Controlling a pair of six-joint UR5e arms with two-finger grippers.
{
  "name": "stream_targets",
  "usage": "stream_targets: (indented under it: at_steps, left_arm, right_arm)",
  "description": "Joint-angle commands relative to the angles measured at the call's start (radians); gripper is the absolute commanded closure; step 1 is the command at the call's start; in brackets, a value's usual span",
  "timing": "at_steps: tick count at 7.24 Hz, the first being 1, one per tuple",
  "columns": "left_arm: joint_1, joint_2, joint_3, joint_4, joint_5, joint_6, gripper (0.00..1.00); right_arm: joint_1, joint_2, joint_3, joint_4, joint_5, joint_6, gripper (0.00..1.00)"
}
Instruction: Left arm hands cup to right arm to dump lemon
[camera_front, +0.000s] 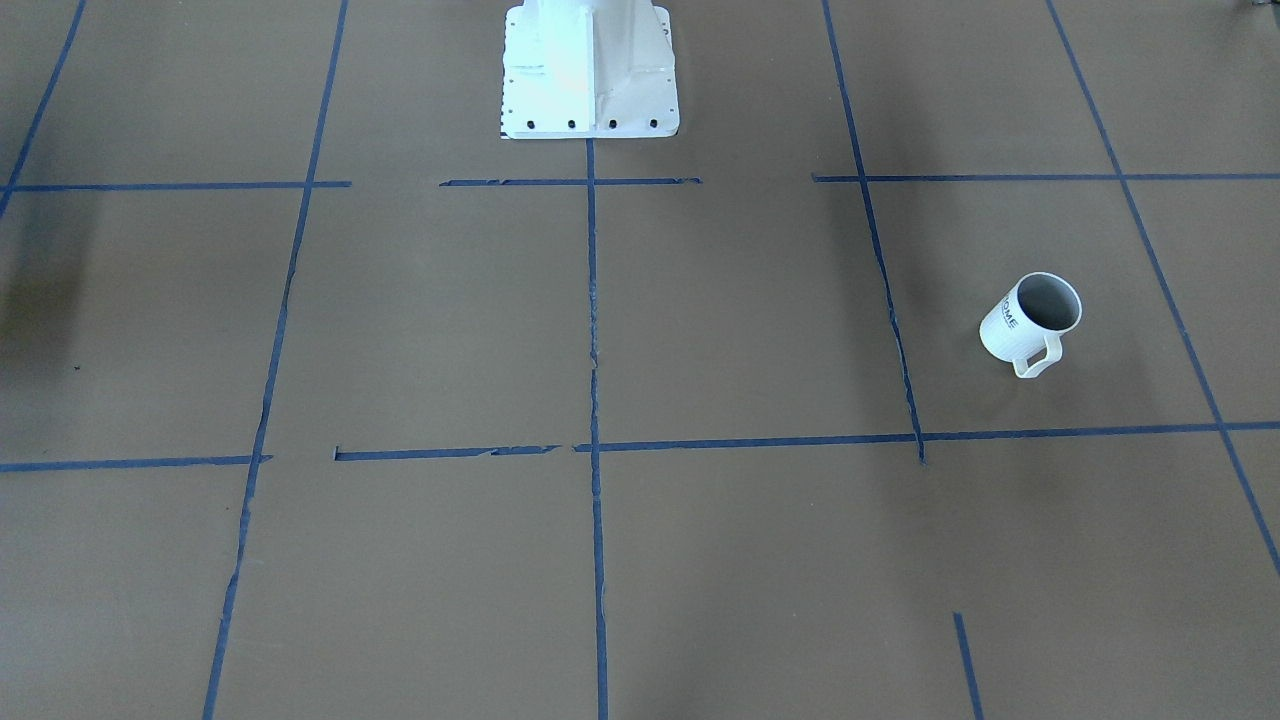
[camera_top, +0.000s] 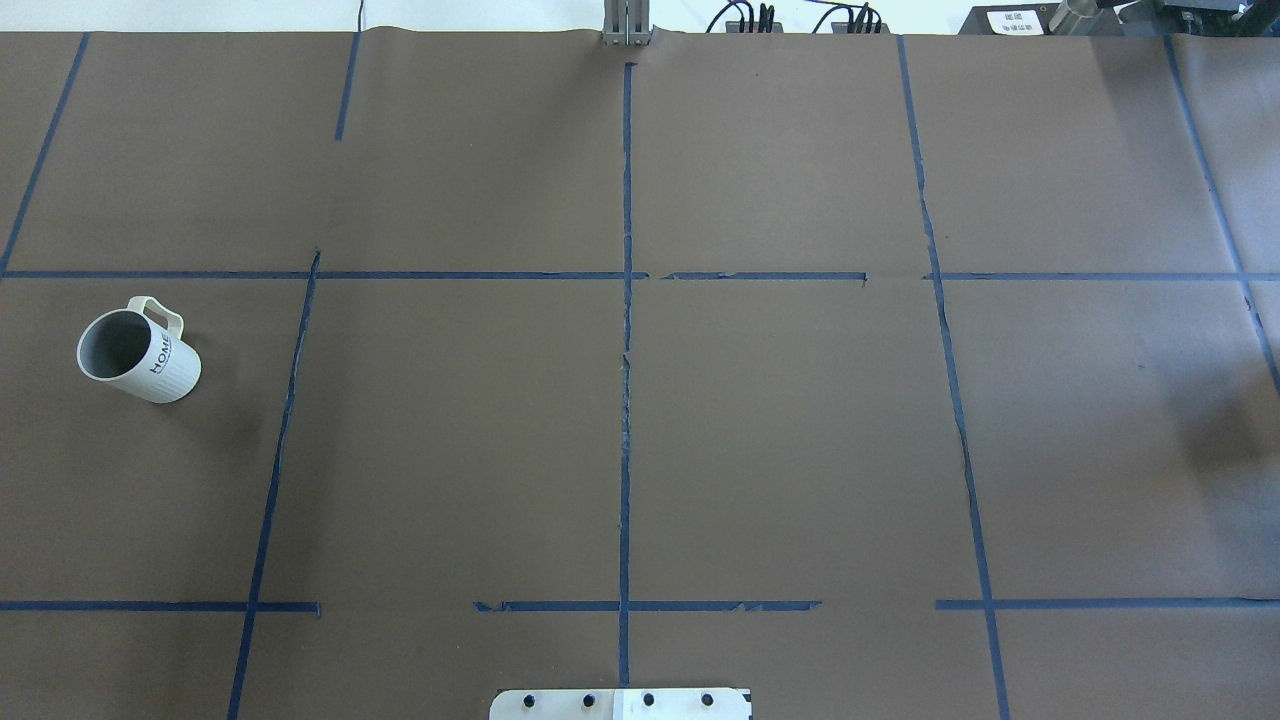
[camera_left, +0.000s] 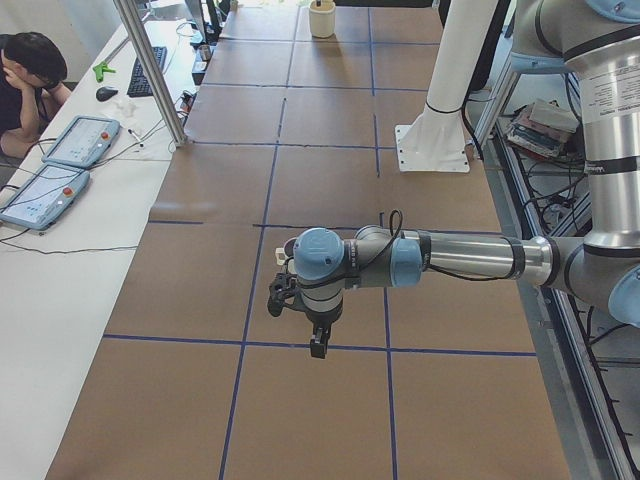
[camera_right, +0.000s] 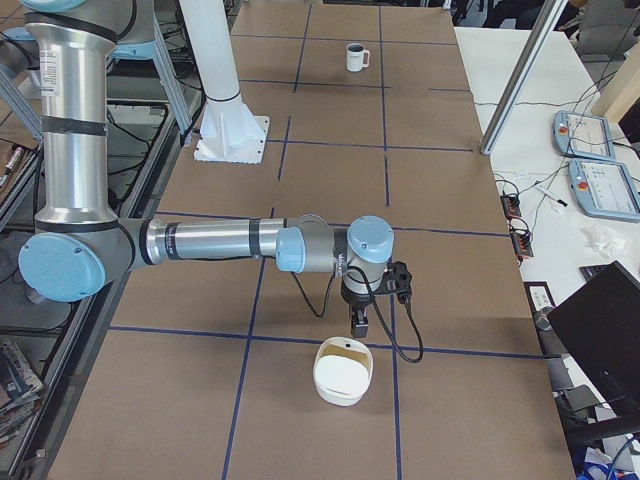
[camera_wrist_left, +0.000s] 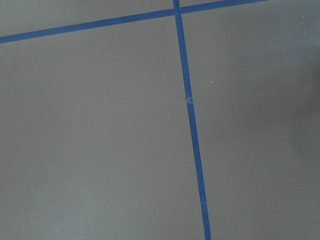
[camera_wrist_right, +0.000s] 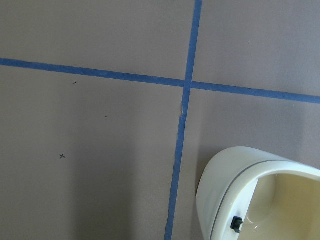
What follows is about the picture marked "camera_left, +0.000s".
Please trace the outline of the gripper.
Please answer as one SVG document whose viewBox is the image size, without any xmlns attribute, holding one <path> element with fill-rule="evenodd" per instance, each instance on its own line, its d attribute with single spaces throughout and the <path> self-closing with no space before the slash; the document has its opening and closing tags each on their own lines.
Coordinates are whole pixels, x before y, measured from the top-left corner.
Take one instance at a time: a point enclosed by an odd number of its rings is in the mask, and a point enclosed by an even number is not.
<svg viewBox="0 0 640 480">
<path fill-rule="evenodd" d="M 313 358 L 326 358 L 329 330 L 343 310 L 344 281 L 307 282 L 300 279 L 299 303 L 307 318 L 316 325 L 310 338 L 309 347 Z"/>
</svg>

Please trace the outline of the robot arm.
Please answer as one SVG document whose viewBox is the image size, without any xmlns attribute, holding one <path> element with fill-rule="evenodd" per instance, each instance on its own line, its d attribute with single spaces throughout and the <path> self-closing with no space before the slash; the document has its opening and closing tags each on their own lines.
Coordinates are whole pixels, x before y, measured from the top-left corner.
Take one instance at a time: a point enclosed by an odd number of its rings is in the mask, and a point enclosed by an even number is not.
<svg viewBox="0 0 640 480">
<path fill-rule="evenodd" d="M 293 239 L 294 277 L 268 308 L 303 312 L 310 351 L 326 355 L 343 293 L 413 286 L 426 271 L 465 280 L 523 279 L 571 294 L 625 325 L 639 322 L 639 5 L 521 1 L 512 46 L 522 72 L 567 69 L 579 80 L 591 230 L 518 240 L 367 226 L 349 240 L 325 228 Z"/>
</svg>

